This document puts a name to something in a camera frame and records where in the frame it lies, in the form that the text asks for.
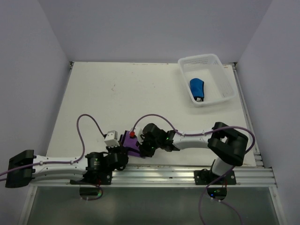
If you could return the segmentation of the purple towel black trim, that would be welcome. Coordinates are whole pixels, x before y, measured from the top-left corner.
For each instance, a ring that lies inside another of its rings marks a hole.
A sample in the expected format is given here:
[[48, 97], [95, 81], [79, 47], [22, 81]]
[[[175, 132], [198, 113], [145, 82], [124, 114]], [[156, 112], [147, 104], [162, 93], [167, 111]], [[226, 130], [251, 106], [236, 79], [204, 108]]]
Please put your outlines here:
[[143, 158], [140, 154], [138, 139], [137, 137], [131, 138], [130, 131], [125, 130], [124, 134], [120, 136], [120, 143], [127, 149], [129, 156]]

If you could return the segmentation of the blue towel black trim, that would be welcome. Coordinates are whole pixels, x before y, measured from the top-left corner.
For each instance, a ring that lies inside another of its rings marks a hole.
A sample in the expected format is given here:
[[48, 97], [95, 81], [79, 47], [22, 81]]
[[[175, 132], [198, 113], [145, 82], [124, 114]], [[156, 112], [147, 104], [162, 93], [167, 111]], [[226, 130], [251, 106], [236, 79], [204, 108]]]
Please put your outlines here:
[[190, 90], [196, 102], [204, 101], [204, 81], [199, 78], [190, 80]]

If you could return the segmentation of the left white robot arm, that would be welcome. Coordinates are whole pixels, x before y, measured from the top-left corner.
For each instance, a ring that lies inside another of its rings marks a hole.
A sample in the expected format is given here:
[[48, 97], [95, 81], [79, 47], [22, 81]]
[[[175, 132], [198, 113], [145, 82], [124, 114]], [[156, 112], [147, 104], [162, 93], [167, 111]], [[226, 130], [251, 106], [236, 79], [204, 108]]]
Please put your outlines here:
[[25, 150], [10, 158], [6, 188], [21, 188], [44, 180], [70, 180], [70, 184], [110, 185], [112, 172], [128, 163], [128, 149], [117, 146], [107, 152], [91, 152], [82, 158], [35, 155]]

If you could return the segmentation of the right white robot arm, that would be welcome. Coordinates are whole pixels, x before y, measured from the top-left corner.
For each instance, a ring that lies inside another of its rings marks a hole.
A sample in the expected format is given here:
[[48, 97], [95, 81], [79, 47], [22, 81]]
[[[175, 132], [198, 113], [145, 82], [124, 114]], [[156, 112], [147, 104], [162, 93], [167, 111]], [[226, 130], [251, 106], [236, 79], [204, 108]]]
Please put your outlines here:
[[140, 134], [141, 141], [137, 143], [142, 157], [152, 157], [156, 149], [168, 152], [185, 149], [210, 149], [217, 155], [214, 160], [209, 179], [219, 184], [225, 179], [225, 173], [232, 167], [243, 165], [247, 151], [248, 137], [222, 122], [216, 122], [211, 131], [180, 132], [177, 130], [164, 131], [153, 123], [144, 127]]

